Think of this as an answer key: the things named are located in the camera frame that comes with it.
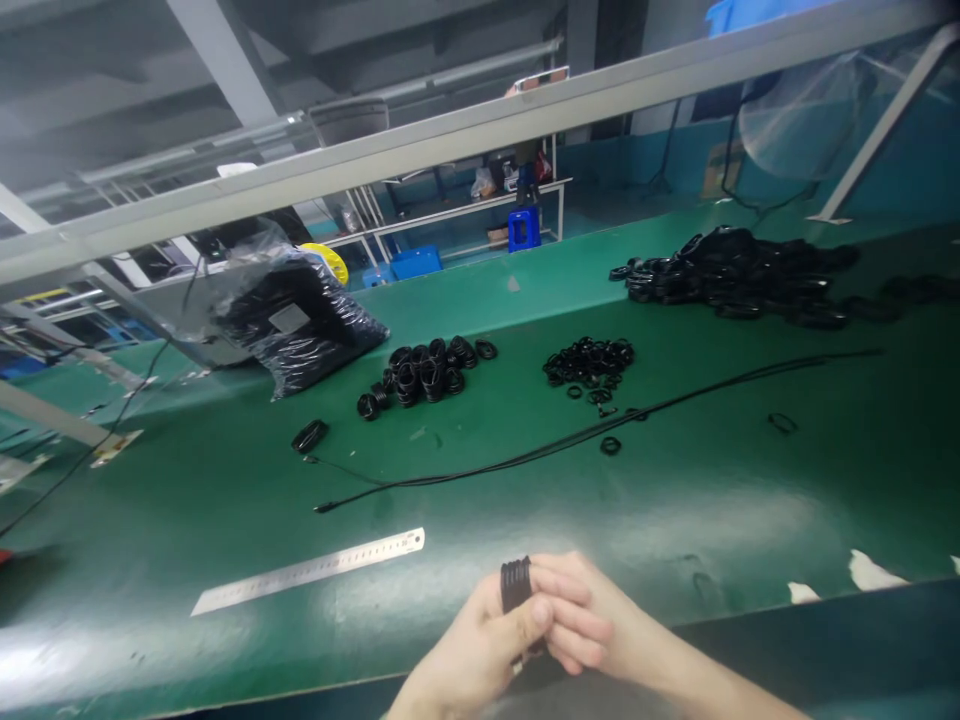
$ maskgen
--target power cord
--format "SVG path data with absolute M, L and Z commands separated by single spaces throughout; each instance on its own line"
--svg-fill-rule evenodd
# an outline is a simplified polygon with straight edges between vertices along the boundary
M 204 264 L 205 264 L 205 263 L 206 263 L 206 259 L 205 259 L 205 258 L 201 258 L 200 261 L 197 262 L 197 265 L 196 265 L 196 267 L 195 267 L 194 270 L 193 270 L 193 276 L 190 278 L 190 282 L 187 284 L 187 289 L 184 291 L 184 294 L 183 294 L 183 302 L 180 304 L 180 318 L 181 318 L 181 320 L 183 319 L 184 315 L 186 314 L 187 302 L 188 302 L 188 300 L 190 299 L 190 293 L 191 293 L 191 291 L 193 290 L 193 286 L 194 286 L 194 284 L 195 284 L 196 281 L 197 281 L 197 276 L 198 276 L 199 273 L 200 273 L 200 265 L 201 265 L 201 263 L 204 263 Z M 113 423 L 110 425 L 109 430 L 107 430 L 107 434 L 108 434 L 108 435 L 113 435 L 114 432 L 116 432 L 117 428 L 120 426 L 120 423 L 123 422 L 123 420 L 124 420 L 124 415 L 126 414 L 127 410 L 130 408 L 130 403 L 132 403 L 132 402 L 133 402 L 133 399 L 134 399 L 137 395 L 140 394 L 140 391 L 143 390 L 143 388 L 145 388 L 145 387 L 147 386 L 147 383 L 150 381 L 150 378 L 153 377 L 153 371 L 154 371 L 154 369 L 156 369 L 156 367 L 157 367 L 157 362 L 159 362 L 160 356 L 163 354 L 163 351 L 166 350 L 167 347 L 169 347 L 169 345 L 170 345 L 170 338 L 167 338 L 166 340 L 164 340 L 163 345 L 160 346 L 160 349 L 157 350 L 157 353 L 153 356 L 153 359 L 150 361 L 150 365 L 147 367 L 147 372 L 146 372 L 146 374 L 144 375 L 143 380 L 142 380 L 142 381 L 140 382 L 140 384 L 139 384 L 133 391 L 131 391 L 130 394 L 127 396 L 126 402 L 124 402 L 123 407 L 120 408 L 120 412 L 117 414 L 116 420 L 113 421 Z M 49 438 L 45 438 L 45 439 L 43 440 L 43 443 L 42 443 L 42 444 L 45 444 L 45 443 L 49 442 L 50 440 L 53 439 L 53 437 L 55 437 L 55 436 L 51 436 L 51 437 L 49 437 Z M 11 520 L 2 530 L 0 530 L 0 538 L 2 538 L 4 535 L 6 535 L 6 534 L 7 534 L 8 532 L 10 532 L 11 530 L 13 530 L 13 528 L 16 527 L 16 526 L 20 523 L 21 520 L 23 520 L 23 519 L 24 519 L 25 517 L 27 517 L 30 513 L 32 513 L 34 510 L 36 510 L 36 509 L 40 506 L 41 503 L 43 503 L 48 497 L 50 497 L 54 492 L 56 492 L 58 488 L 60 488 L 64 483 L 66 483 L 67 480 L 69 480 L 69 479 L 73 476 L 73 474 L 80 468 L 80 466 L 81 466 L 84 462 L 86 462 L 87 460 L 90 459 L 90 456 L 93 455 L 93 453 L 96 451 L 96 449 L 97 449 L 98 447 L 99 447 L 99 445 L 96 445 L 96 446 L 87 448 L 86 452 L 84 452 L 82 455 L 80 455 L 79 458 L 77 458 L 77 461 L 70 467 L 69 470 L 67 470 L 66 473 L 64 473 L 63 477 L 61 477 L 59 480 L 57 480 L 57 482 L 55 482 L 55 483 L 54 483 L 53 485 L 51 485 L 49 488 L 47 488 L 46 491 L 44 491 L 43 493 L 41 493 L 40 496 L 39 496 L 36 500 L 34 500 L 34 501 L 26 508 L 26 510 L 24 510 L 22 513 L 20 513 L 17 517 L 15 517 L 13 520 Z M 19 455 L 18 457 L 23 457 L 23 456 L 26 455 L 26 454 L 27 454 L 26 452 L 25 452 L 25 453 L 22 453 L 22 454 Z
M 776 205 L 768 205 L 764 207 L 763 205 L 756 205 L 754 203 L 747 202 L 739 195 L 737 195 L 733 190 L 727 187 L 727 174 L 730 171 L 730 151 L 733 147 L 733 134 L 737 126 L 737 120 L 740 118 L 740 110 L 743 108 L 744 103 L 749 101 L 749 96 L 740 101 L 740 104 L 737 105 L 736 112 L 733 113 L 733 117 L 730 118 L 730 129 L 727 133 L 727 150 L 724 154 L 723 159 L 723 175 L 720 179 L 720 189 L 723 190 L 723 194 L 728 198 L 733 200 L 737 205 L 747 210 L 752 210 L 757 214 L 757 217 L 760 220 L 766 218 L 770 213 L 775 210 L 780 210 L 785 208 L 787 205 L 800 200 L 800 199 L 809 199 L 817 192 L 817 188 L 820 186 L 820 183 L 816 180 L 811 181 L 803 190 L 798 192 L 796 195 L 791 195 L 783 202 L 779 202 Z
M 848 359 L 848 358 L 862 358 L 862 357 L 873 357 L 881 355 L 883 350 L 871 349 L 871 350 L 862 350 L 858 352 L 849 352 L 849 353 L 832 353 L 832 354 L 823 354 L 823 355 L 811 355 L 808 357 L 797 358 L 794 360 L 788 360 L 786 362 L 775 363 L 773 365 L 766 365 L 764 367 L 758 368 L 756 370 L 751 370 L 750 372 L 743 373 L 741 375 L 736 375 L 727 380 L 722 380 L 713 385 L 708 385 L 704 388 L 694 390 L 692 392 L 680 395 L 678 397 L 672 398 L 670 400 L 665 400 L 656 405 L 651 405 L 643 409 L 628 409 L 623 415 L 612 420 L 603 420 L 595 425 L 591 425 L 584 430 L 568 435 L 565 438 L 556 440 L 554 442 L 543 445 L 535 450 L 531 450 L 528 453 L 523 455 L 518 455 L 509 460 L 503 460 L 492 465 L 487 465 L 484 467 L 476 468 L 474 470 L 465 470 L 459 473 L 452 473 L 448 475 L 433 475 L 428 477 L 413 478 L 411 480 L 399 480 L 396 482 L 388 482 L 385 484 L 379 484 L 378 487 L 365 490 L 364 492 L 357 493 L 350 497 L 344 498 L 343 500 L 335 500 L 323 503 L 314 508 L 314 512 L 324 514 L 332 510 L 336 510 L 338 507 L 342 507 L 347 503 L 360 500 L 369 495 L 381 492 L 383 490 L 389 490 L 390 488 L 395 487 L 426 487 L 428 485 L 439 485 L 441 483 L 451 482 L 453 480 L 458 480 L 460 478 L 471 477 L 473 475 L 481 475 L 488 472 L 493 472 L 495 470 L 506 470 L 508 468 L 517 467 L 518 465 L 523 465 L 524 463 L 532 462 L 533 460 L 539 460 L 541 458 L 547 457 L 554 453 L 560 452 L 561 450 L 566 450 L 575 445 L 578 445 L 582 442 L 595 438 L 599 435 L 605 435 L 614 428 L 620 427 L 628 422 L 634 420 L 646 420 L 650 417 L 651 414 L 659 412 L 660 410 L 665 410 L 674 405 L 678 405 L 681 402 L 687 400 L 692 400 L 693 398 L 705 395 L 710 392 L 717 390 L 722 390 L 734 385 L 738 385 L 745 382 L 752 382 L 754 380 L 760 380 L 762 378 L 770 377 L 772 375 L 777 375 L 784 372 L 792 372 L 794 370 L 801 370 L 808 367 L 817 367 L 821 365 L 826 365 L 832 360 Z M 359 476 L 358 473 L 353 471 L 346 471 L 351 475 Z M 371 483 L 378 483 L 378 481 L 366 477 L 359 476 L 363 480 Z
M 667 131 L 667 141 L 663 148 L 663 157 L 660 159 L 660 168 L 650 176 L 642 187 L 648 188 L 651 194 L 663 193 L 669 195 L 673 192 L 673 187 L 667 180 L 667 162 L 670 160 L 670 147 L 673 145 L 673 133 L 677 129 L 677 118 L 680 115 L 680 103 L 683 98 L 678 98 L 673 104 L 673 117 L 670 119 L 670 129 Z

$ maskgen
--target blue container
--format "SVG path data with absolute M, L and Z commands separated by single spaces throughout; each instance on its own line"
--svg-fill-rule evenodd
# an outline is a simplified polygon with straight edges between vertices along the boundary
M 0 377 L 3 377 L 5 380 L 13 380 L 14 378 L 26 377 L 27 375 L 33 375 L 46 369 L 47 366 L 36 358 L 22 357 L 19 360 L 14 360 L 0 370 Z
M 398 280 L 409 280 L 418 275 L 429 275 L 443 270 L 436 245 L 424 245 L 416 250 L 397 253 L 393 256 L 390 267 L 393 268 Z
M 710 37 L 743 30 L 837 0 L 720 0 L 707 10 Z
M 520 208 L 507 218 L 510 232 L 510 252 L 540 247 L 540 211 L 537 208 Z

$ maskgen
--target blue stool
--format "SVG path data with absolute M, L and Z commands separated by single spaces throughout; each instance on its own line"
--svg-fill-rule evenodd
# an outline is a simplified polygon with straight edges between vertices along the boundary
M 520 208 L 507 218 L 510 232 L 510 252 L 540 247 L 540 211 L 535 208 Z

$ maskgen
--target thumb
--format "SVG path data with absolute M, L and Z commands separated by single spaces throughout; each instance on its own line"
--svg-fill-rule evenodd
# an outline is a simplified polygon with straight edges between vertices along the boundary
M 503 617 L 490 621 L 494 648 L 510 662 L 542 638 L 553 625 L 553 606 L 543 595 L 534 595 Z

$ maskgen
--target black bundle of rings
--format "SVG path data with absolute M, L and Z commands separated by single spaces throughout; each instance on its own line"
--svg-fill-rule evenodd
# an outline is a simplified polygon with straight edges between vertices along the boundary
M 547 358 L 543 372 L 551 387 L 580 383 L 595 390 L 602 382 L 608 390 L 615 390 L 623 371 L 633 364 L 634 355 L 633 345 L 624 338 L 610 341 L 582 337 Z
M 434 338 L 429 345 L 397 348 L 390 355 L 379 382 L 357 400 L 357 413 L 365 420 L 375 420 L 381 410 L 390 407 L 390 394 L 396 392 L 400 407 L 427 402 L 440 402 L 445 395 L 459 395 L 466 387 L 462 368 L 475 368 L 477 358 L 493 360 L 499 354 L 489 340 L 477 340 L 476 348 L 457 335 L 449 346 L 443 338 Z
M 533 596 L 533 585 L 530 582 L 530 557 L 523 560 L 514 560 L 500 566 L 500 600 L 503 603 L 503 614 L 515 610 Z M 543 638 L 530 646 L 531 653 L 542 653 L 547 649 Z M 513 672 L 516 675 L 523 669 L 522 658 L 513 660 Z
M 707 235 L 695 235 L 672 257 L 632 258 L 611 270 L 609 278 L 623 280 L 634 302 L 703 303 L 714 308 L 717 317 L 731 320 L 755 320 L 770 313 L 818 330 L 840 330 L 851 318 L 894 322 L 900 307 L 887 286 L 876 300 L 851 296 L 834 302 L 828 297 L 833 273 L 859 259 L 860 250 L 852 245 L 817 248 L 802 238 L 770 242 L 745 228 L 721 225 Z M 936 288 L 936 296 L 960 296 L 957 281 L 925 277 L 921 284 Z

